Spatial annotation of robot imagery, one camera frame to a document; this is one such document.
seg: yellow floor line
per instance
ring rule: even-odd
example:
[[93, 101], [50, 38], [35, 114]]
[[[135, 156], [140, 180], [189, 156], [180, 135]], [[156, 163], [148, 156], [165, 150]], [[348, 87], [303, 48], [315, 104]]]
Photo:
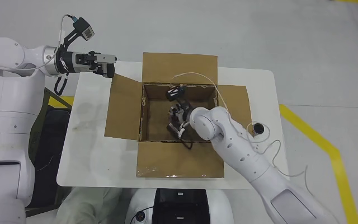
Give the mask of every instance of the yellow floor line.
[[[61, 96], [61, 98], [67, 103], [73, 105], [74, 96]], [[49, 105], [53, 106], [54, 108], [67, 108], [66, 106], [64, 106], [63, 104], [61, 104], [60, 102], [55, 100], [55, 98], [52, 97], [50, 97]]]
[[333, 171], [335, 173], [347, 223], [357, 224], [357, 211], [339, 149], [332, 145], [324, 137], [322, 137], [318, 132], [311, 128], [304, 120], [294, 114], [285, 105], [280, 105], [280, 114], [329, 155]]
[[358, 3], [358, 0], [336, 0], [337, 2]]

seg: open cardboard box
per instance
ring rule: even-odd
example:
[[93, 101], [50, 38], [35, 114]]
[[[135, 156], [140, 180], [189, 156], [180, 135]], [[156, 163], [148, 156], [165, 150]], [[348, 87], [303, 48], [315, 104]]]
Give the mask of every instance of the open cardboard box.
[[[172, 85], [185, 85], [186, 97], [194, 106], [211, 109], [221, 106], [213, 84], [218, 83], [216, 56], [194, 54], [144, 53], [142, 81], [118, 74], [112, 79], [105, 136], [139, 141], [137, 171], [139, 178], [223, 178], [224, 163], [208, 141], [194, 130], [188, 150], [166, 126], [169, 102], [165, 92]], [[244, 86], [218, 86], [233, 119], [244, 127], [251, 122], [249, 100]]]

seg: white tabletop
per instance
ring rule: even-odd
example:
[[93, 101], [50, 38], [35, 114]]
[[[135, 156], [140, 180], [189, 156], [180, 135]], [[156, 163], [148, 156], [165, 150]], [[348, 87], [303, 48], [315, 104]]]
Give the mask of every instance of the white tabletop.
[[[142, 63], [117, 62], [116, 73], [137, 81], [142, 80]], [[137, 178], [137, 141], [104, 136], [111, 79], [93, 73], [81, 73], [66, 139], [57, 183], [61, 186], [91, 186], [118, 188], [191, 188], [191, 189], [251, 189], [250, 184], [227, 164], [225, 178]], [[266, 124], [271, 134], [260, 143], [260, 150], [279, 139], [282, 148], [275, 164], [288, 173], [279, 105], [274, 75], [270, 71], [218, 68], [218, 84], [246, 86], [251, 117]], [[277, 147], [265, 153], [272, 160]]]

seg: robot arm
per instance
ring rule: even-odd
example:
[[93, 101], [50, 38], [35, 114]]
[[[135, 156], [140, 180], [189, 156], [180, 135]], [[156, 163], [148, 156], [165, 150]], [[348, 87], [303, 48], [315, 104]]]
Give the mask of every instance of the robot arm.
[[[83, 18], [66, 16], [74, 21], [74, 30], [58, 48], [28, 49], [12, 39], [0, 38], [1, 224], [25, 223], [24, 207], [31, 202], [35, 180], [28, 153], [29, 138], [43, 104], [45, 76], [66, 74], [67, 77], [69, 73], [88, 71], [104, 77], [114, 76], [117, 60], [114, 55], [67, 51], [77, 37], [89, 40], [94, 32]], [[20, 77], [3, 77], [3, 71]]]
[[231, 119], [225, 108], [196, 108], [190, 115], [190, 125], [202, 139], [210, 140], [218, 155], [251, 183], [274, 223], [334, 221], [308, 192], [285, 179], [263, 155], [253, 150], [245, 139], [246, 130]]

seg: cable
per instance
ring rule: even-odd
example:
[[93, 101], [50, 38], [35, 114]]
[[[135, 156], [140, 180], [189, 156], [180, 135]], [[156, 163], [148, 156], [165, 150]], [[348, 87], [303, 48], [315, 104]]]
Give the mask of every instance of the cable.
[[[204, 76], [203, 74], [196, 73], [196, 72], [186, 72], [186, 73], [177, 74], [177, 75], [173, 76], [172, 79], [174, 79], [174, 78], [176, 78], [176, 77], [179, 77], [179, 76], [186, 75], [186, 74], [197, 74], [197, 75], [199, 75], [199, 76], [203, 76], [204, 78], [206, 78], [207, 80], [209, 80], [209, 81], [214, 85], [215, 90], [217, 91], [217, 93], [218, 93], [218, 95], [220, 96], [220, 98], [221, 98], [221, 100], [222, 100], [222, 102], [223, 102], [223, 104], [224, 104], [226, 110], [228, 111], [228, 118], [229, 118], [230, 124], [231, 124], [232, 127], [235, 129], [235, 131], [237, 132], [238, 136], [241, 137], [241, 138], [243, 138], [243, 139], [245, 139], [244, 137], [242, 137], [242, 133], [239, 132], [239, 131], [236, 129], [236, 127], [233, 125], [233, 123], [231, 122], [229, 109], [228, 109], [228, 107], [227, 107], [227, 105], [226, 105], [226, 103], [225, 103], [225, 101], [224, 101], [222, 95], [220, 94], [218, 88], [216, 87], [216, 84], [215, 84], [211, 79], [209, 79], [207, 76]], [[253, 122], [254, 122], [254, 121], [252, 121], [250, 124], [248, 124], [248, 125], [246, 126], [247, 139], [245, 139], [245, 140], [247, 140], [247, 141], [250, 143], [251, 146], [252, 146], [252, 143], [261, 143], [261, 142], [264, 142], [264, 141], [268, 140], [269, 137], [270, 137], [270, 133], [271, 133], [269, 127], [268, 127], [267, 125], [261, 123], [262, 125], [264, 125], [265, 127], [267, 127], [267, 129], [268, 129], [268, 131], [269, 131], [268, 137], [265, 138], [265, 139], [262, 140], [262, 141], [251, 142], [250, 139], [249, 139], [249, 136], [248, 136], [248, 127], [249, 127], [250, 125], [252, 125]], [[329, 210], [326, 206], [324, 206], [324, 205], [313, 195], [313, 193], [309, 190], [308, 185], [307, 185], [307, 169], [308, 169], [308, 165], [306, 165], [304, 171], [302, 171], [302, 172], [300, 172], [300, 173], [298, 173], [298, 174], [296, 174], [296, 175], [287, 175], [287, 174], [283, 173], [283, 172], [276, 166], [276, 164], [275, 164], [275, 158], [277, 157], [277, 155], [279, 154], [279, 152], [280, 152], [280, 150], [281, 150], [281, 141], [280, 141], [280, 140], [276, 139], [276, 140], [274, 140], [273, 142], [271, 142], [271, 143], [265, 148], [265, 150], [264, 150], [263, 152], [258, 152], [258, 151], [255, 151], [255, 152], [258, 153], [258, 154], [260, 154], [260, 155], [263, 155], [263, 154], [266, 153], [266, 151], [267, 151], [275, 142], [278, 142], [278, 143], [279, 143], [279, 149], [277, 150], [277, 152], [275, 153], [274, 157], [272, 158], [272, 165], [274, 166], [274, 168], [276, 168], [280, 174], [282, 174], [282, 175], [284, 175], [284, 176], [287, 176], [287, 177], [292, 177], [292, 178], [294, 178], [294, 177], [297, 177], [297, 176], [300, 176], [300, 175], [304, 174], [304, 184], [305, 184], [306, 190], [309, 192], [310, 195], [312, 195], [312, 197], [314, 197], [314, 198], [317, 200], [317, 202], [318, 202], [323, 208], [325, 208], [325, 209], [335, 218], [336, 222], [337, 222], [338, 224], [340, 224], [339, 220], [338, 220], [337, 217], [331, 212], [331, 210]]]
[[[144, 212], [145, 210], [148, 210], [148, 209], [150, 209], [150, 208], [154, 208], [154, 206], [151, 206], [151, 207], [148, 207], [148, 208], [144, 208], [143, 210], [140, 210], [139, 212]], [[132, 224], [133, 219], [135, 218], [135, 216], [138, 215], [139, 212], [137, 212], [137, 213], [133, 216], [133, 218], [130, 220], [130, 223], [129, 223], [129, 224]]]
[[[226, 105], [226, 103], [225, 103], [225, 101], [224, 101], [224, 99], [223, 99], [223, 97], [222, 97], [222, 95], [221, 95], [219, 89], [216, 87], [216, 84], [213, 82], [213, 80], [211, 80], [211, 79], [208, 78], [207, 76], [204, 76], [203, 74], [196, 73], [196, 72], [185, 72], [185, 73], [177, 74], [177, 75], [173, 76], [171, 79], [174, 79], [174, 78], [179, 77], [179, 76], [184, 76], [184, 75], [186, 75], [186, 74], [196, 74], [196, 75], [202, 76], [202, 77], [206, 78], [207, 80], [209, 80], [209, 81], [214, 85], [215, 90], [218, 92], [218, 95], [220, 96], [220, 98], [221, 98], [221, 100], [222, 100], [222, 102], [223, 102], [223, 104], [224, 104], [224, 106], [225, 106], [225, 108], [226, 108], [226, 110], [227, 110], [227, 112], [228, 112], [228, 118], [229, 118], [229, 121], [230, 121], [231, 126], [236, 130], [236, 132], [237, 132], [237, 134], [238, 134], [239, 137], [245, 139], [244, 137], [242, 137], [242, 132], [240, 132], [239, 130], [237, 130], [236, 127], [234, 126], [234, 124], [231, 122], [231, 117], [230, 117], [230, 112], [229, 112], [228, 106]], [[250, 124], [248, 124], [248, 125], [246, 126], [247, 139], [245, 139], [245, 140], [247, 140], [247, 141], [250, 143], [251, 146], [252, 146], [252, 143], [261, 143], [261, 142], [264, 142], [264, 141], [268, 140], [268, 138], [270, 137], [270, 133], [271, 133], [270, 128], [269, 128], [267, 125], [261, 123], [262, 125], [264, 125], [264, 126], [268, 129], [268, 131], [269, 131], [268, 137], [266, 137], [263, 141], [251, 142], [250, 139], [249, 139], [249, 136], [248, 136], [248, 127], [249, 127], [251, 124], [252, 124], [252, 122], [250, 122]], [[274, 168], [276, 168], [276, 169], [278, 170], [278, 172], [280, 172], [280, 173], [283, 174], [284, 176], [296, 177], [296, 176], [302, 175], [302, 174], [304, 173], [304, 171], [303, 171], [303, 172], [300, 172], [299, 174], [296, 174], [296, 175], [288, 175], [288, 174], [285, 174], [285, 173], [283, 173], [283, 172], [275, 165], [275, 158], [276, 158], [276, 156], [279, 154], [279, 152], [280, 152], [280, 150], [281, 150], [281, 141], [280, 141], [280, 140], [277, 139], [277, 140], [274, 140], [273, 142], [271, 142], [271, 144], [269, 144], [269, 146], [267, 146], [267, 148], [264, 150], [264, 152], [263, 152], [262, 154], [264, 154], [264, 153], [268, 150], [268, 148], [269, 148], [270, 146], [272, 146], [272, 144], [274, 144], [275, 142], [279, 142], [280, 145], [279, 145], [279, 149], [277, 150], [275, 156], [274, 156], [273, 159], [272, 159], [272, 165], [274, 166]]]
[[63, 90], [64, 90], [65, 87], [66, 87], [67, 80], [68, 80], [68, 75], [69, 75], [69, 73], [66, 72], [65, 80], [63, 81], [63, 84], [62, 84], [62, 87], [61, 87], [60, 91], [57, 91], [57, 88], [58, 88], [58, 84], [60, 83], [62, 77], [60, 76], [60, 77], [57, 78], [57, 81], [56, 81], [55, 87], [54, 87], [54, 91], [55, 91], [55, 93], [56, 93], [58, 96], [61, 96], [61, 95], [62, 95], [62, 92], [63, 92]]
[[58, 155], [52, 156], [51, 159], [50, 159], [50, 161], [49, 161], [49, 163], [48, 163], [47, 165], [45, 165], [44, 167], [42, 167], [42, 168], [40, 168], [40, 169], [38, 169], [38, 170], [36, 170], [36, 171], [40, 171], [40, 170], [43, 170], [43, 169], [45, 169], [46, 167], [48, 167], [48, 166], [50, 165], [52, 159], [53, 159], [55, 156], [59, 156], [59, 155], [61, 155], [61, 154], [62, 154], [62, 152], [60, 152], [60, 154], [58, 154]]
[[227, 114], [228, 114], [228, 118], [229, 118], [229, 122], [230, 122], [231, 126], [235, 129], [237, 135], [239, 135], [239, 133], [242, 134], [242, 132], [239, 132], [239, 130], [232, 123], [228, 106], [226, 105], [226, 102], [225, 102], [224, 98], [222, 97], [219, 89], [217, 88], [217, 86], [213, 82], [213, 80], [211, 80], [207, 76], [204, 76], [203, 74], [200, 74], [200, 73], [197, 73], [197, 72], [185, 72], [185, 73], [177, 74], [177, 75], [173, 76], [171, 79], [174, 79], [174, 78], [179, 77], [179, 76], [184, 76], [186, 74], [197, 74], [198, 76], [202, 76], [202, 77], [206, 78], [207, 80], [209, 80], [214, 85], [215, 90], [217, 91], [218, 95], [220, 96], [220, 98], [221, 98], [221, 100], [222, 100], [222, 102], [223, 102], [223, 104], [224, 104], [224, 106], [225, 106], [225, 108], [226, 108], [226, 110], [228, 112]]
[[31, 70], [35, 70], [35, 69], [38, 69], [38, 68], [42, 68], [43, 66], [46, 66], [48, 63], [50, 63], [50, 61], [55, 57], [58, 49], [60, 48], [61, 46], [61, 37], [62, 37], [62, 26], [63, 26], [63, 20], [65, 17], [70, 17], [70, 18], [73, 18], [74, 16], [72, 15], [69, 15], [69, 14], [66, 14], [66, 15], [63, 15], [62, 16], [62, 19], [61, 19], [61, 26], [60, 26], [60, 37], [59, 37], [59, 40], [58, 40], [58, 46], [57, 48], [55, 49], [55, 52], [54, 54], [51, 56], [51, 58], [46, 62], [44, 63], [43, 65], [41, 66], [38, 66], [38, 67], [35, 67], [35, 68], [10, 68], [10, 67], [6, 67], [6, 66], [2, 66], [0, 65], [0, 68], [6, 68], [6, 69], [11, 69], [11, 70], [17, 70], [17, 71], [31, 71]]

